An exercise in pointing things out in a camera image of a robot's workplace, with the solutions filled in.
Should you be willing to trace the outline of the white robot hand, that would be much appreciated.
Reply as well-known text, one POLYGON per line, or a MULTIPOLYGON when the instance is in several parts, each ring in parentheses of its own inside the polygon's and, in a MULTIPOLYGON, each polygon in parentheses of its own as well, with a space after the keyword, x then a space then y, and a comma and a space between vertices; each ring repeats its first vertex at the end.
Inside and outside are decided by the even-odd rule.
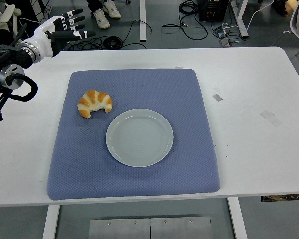
POLYGON ((24 40, 20 46, 27 49, 34 63, 44 57, 54 57, 62 51, 67 43, 95 36, 95 32, 86 30, 82 24, 84 16, 79 16, 82 9, 68 11, 62 15, 53 16, 33 33, 31 38, 24 40))

